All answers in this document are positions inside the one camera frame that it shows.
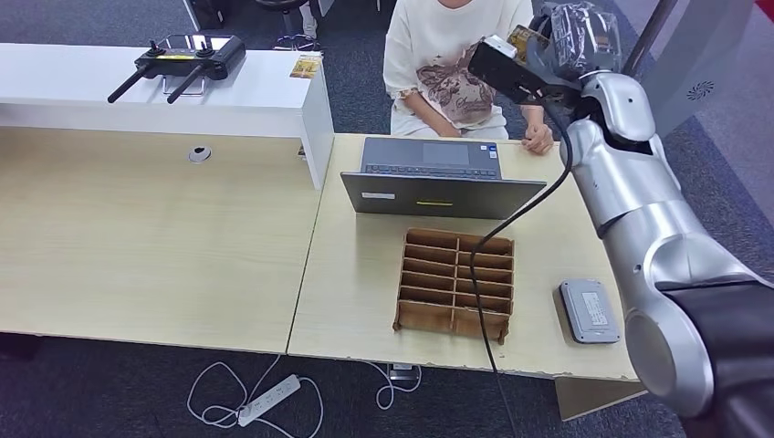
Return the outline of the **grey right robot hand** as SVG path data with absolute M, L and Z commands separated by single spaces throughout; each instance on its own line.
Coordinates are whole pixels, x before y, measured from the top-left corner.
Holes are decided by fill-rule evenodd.
M 559 78 L 575 81 L 595 71 L 621 71 L 618 19 L 589 1 L 547 2 L 529 28 L 538 34 L 540 62 Z

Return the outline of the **person's left hand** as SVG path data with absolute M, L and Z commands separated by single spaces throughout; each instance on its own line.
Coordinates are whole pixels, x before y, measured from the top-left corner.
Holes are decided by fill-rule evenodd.
M 530 122 L 522 146 L 532 154 L 545 155 L 554 146 L 552 130 L 543 122 Z

